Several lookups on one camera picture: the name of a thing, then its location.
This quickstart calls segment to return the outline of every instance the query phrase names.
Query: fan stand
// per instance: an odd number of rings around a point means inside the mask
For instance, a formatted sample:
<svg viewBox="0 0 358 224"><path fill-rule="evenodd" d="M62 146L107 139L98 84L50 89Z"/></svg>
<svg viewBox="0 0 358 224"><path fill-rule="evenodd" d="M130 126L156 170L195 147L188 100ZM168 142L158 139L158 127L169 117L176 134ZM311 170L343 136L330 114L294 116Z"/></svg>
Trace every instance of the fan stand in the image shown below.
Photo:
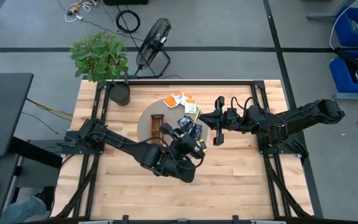
<svg viewBox="0 0 358 224"><path fill-rule="evenodd" d="M159 52L162 52L162 53L166 56L166 58L168 59L167 64L166 64L165 67L162 69L162 71L160 72L159 75L157 75L157 76L146 76L146 77L137 76L137 73L138 73L140 70L143 69L142 66L139 66L139 67L137 67L137 70L136 70L136 72L135 72L134 75L128 75L128 79L160 78L160 77L164 74L164 72L165 72L165 70L167 69L168 65L171 63L171 58L168 56L168 54L167 54L166 51L163 49L163 47L160 47L160 48L159 48Z"/></svg>

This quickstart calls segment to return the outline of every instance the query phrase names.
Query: blue bin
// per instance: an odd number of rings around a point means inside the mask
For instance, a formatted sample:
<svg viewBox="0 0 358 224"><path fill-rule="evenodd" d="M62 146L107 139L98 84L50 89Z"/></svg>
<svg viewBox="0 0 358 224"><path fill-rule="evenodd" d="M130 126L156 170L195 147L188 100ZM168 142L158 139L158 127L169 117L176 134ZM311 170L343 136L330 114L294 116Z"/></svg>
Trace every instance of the blue bin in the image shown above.
<svg viewBox="0 0 358 224"><path fill-rule="evenodd" d="M358 58L358 50L347 50L346 52ZM353 82L346 62L341 57L332 60L329 67L339 93L358 93L358 84Z"/></svg>
<svg viewBox="0 0 358 224"><path fill-rule="evenodd" d="M358 33L353 30L351 20L358 22L358 8L348 9L337 21L335 31L343 46L358 47Z"/></svg>

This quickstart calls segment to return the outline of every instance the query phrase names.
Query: shoe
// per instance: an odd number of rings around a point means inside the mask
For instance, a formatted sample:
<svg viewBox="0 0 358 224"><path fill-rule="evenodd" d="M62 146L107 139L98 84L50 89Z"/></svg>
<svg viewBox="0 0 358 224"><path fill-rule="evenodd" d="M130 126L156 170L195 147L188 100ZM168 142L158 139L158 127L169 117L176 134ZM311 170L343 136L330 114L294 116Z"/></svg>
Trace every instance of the shoe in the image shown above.
<svg viewBox="0 0 358 224"><path fill-rule="evenodd" d="M55 199L55 187L45 187L41 193L37 193L35 197L41 199L47 206L47 211L51 210L53 200Z"/></svg>

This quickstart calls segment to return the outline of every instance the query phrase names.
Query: wooden table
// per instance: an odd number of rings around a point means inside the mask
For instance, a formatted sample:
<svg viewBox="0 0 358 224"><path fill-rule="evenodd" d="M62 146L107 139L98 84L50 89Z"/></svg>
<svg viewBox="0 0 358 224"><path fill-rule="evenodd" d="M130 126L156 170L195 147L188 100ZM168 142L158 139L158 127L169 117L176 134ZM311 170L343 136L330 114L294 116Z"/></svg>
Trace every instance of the wooden table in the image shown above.
<svg viewBox="0 0 358 224"><path fill-rule="evenodd" d="M271 112L287 110L280 80L265 80L265 86ZM91 116L95 89L95 83L82 81L72 130L78 130ZM127 106L118 106L109 100L106 124L109 129L137 141L137 122L143 110L179 90L194 94L197 106L204 113L214 110L219 95L225 97L225 107L230 105L232 96L236 96L240 104L252 96L249 86L240 85L136 85L131 86L131 102ZM240 219L273 218L264 161L256 136L224 131L221 146L213 145L214 137L215 132L209 130L206 140L209 151L190 184L171 177L156 177L141 168L131 156L106 146L99 161L91 219L120 220L123 215L129 215L131 220L230 220L233 215L239 215ZM294 154L282 154L280 158L288 190L305 211L312 214L301 161ZM82 155L74 156L62 167L52 215L62 210L76 190L82 160ZM283 215L277 187L276 191ZM86 196L85 192L80 215L84 214Z"/></svg>

